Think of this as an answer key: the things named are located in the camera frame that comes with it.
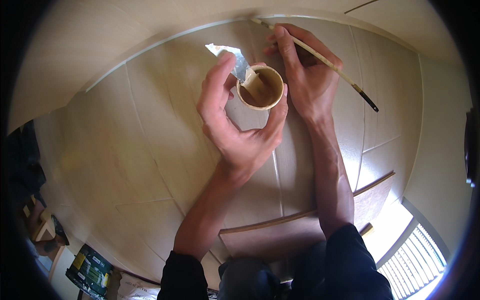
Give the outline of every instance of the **hand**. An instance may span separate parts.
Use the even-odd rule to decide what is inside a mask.
[[[311,32],[292,24],[275,24],[275,34],[267,37],[267,40],[276,41],[277,44],[264,49],[268,55],[276,52],[282,55],[290,96],[303,119],[309,123],[331,116],[339,75],[311,53],[295,45],[291,35],[325,56],[339,69],[342,68],[342,61]]]
[[[279,103],[270,109],[267,124],[262,129],[240,131],[227,117],[225,104],[233,98],[230,90],[237,79],[230,74],[235,55],[226,52],[208,71],[202,82],[197,111],[204,121],[204,134],[217,146],[229,175],[246,182],[270,157],[282,141],[282,130],[288,112],[287,85]]]

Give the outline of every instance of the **white bag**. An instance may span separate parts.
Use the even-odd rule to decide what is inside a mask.
[[[156,300],[160,286],[121,272],[117,300]]]

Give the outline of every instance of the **green paint can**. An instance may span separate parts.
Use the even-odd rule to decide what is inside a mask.
[[[65,275],[93,299],[105,300],[111,271],[112,265],[85,244]]]

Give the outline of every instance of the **fingernail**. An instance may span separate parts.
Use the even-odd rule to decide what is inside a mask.
[[[223,64],[225,61],[227,61],[230,58],[230,52],[228,51],[222,51],[218,56],[218,62],[216,63],[217,65]]]
[[[285,29],[282,26],[275,26],[275,37],[281,38],[285,35]]]

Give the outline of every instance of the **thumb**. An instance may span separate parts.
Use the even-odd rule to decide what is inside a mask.
[[[279,25],[275,26],[275,37],[278,43],[278,51],[282,55],[287,73],[302,70],[303,66],[297,55],[295,43],[288,30]]]
[[[283,130],[285,118],[287,117],[288,113],[287,92],[287,84],[283,84],[283,95],[277,105],[270,109],[267,124],[263,129],[261,129],[262,134],[264,134],[266,137],[275,136],[276,134],[281,133]]]

